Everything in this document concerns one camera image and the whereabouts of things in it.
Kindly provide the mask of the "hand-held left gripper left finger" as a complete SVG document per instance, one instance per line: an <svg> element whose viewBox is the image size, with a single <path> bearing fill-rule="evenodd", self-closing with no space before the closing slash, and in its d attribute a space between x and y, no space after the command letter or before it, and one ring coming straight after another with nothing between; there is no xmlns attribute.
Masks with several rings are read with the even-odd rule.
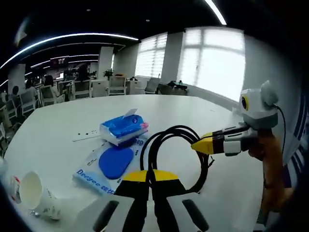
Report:
<svg viewBox="0 0 309 232"><path fill-rule="evenodd" d="M79 232L141 232L147 216L147 171L127 174L113 195L95 200L78 213Z"/></svg>

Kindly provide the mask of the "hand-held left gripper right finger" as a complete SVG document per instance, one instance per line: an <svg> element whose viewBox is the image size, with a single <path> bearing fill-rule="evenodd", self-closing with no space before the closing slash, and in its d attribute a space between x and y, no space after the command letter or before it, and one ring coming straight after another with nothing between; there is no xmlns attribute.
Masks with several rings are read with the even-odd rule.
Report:
<svg viewBox="0 0 309 232"><path fill-rule="evenodd" d="M186 190L177 175L154 169L151 175L154 213L161 232L228 232L224 209Z"/></svg>

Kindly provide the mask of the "person's right hand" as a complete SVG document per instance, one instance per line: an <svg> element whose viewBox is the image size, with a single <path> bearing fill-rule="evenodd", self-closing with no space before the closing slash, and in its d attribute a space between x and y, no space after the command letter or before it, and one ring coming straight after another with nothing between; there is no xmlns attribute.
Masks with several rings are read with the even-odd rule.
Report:
<svg viewBox="0 0 309 232"><path fill-rule="evenodd" d="M250 146L248 153L265 164L282 163L281 146L272 129L259 130L257 139Z"/></svg>

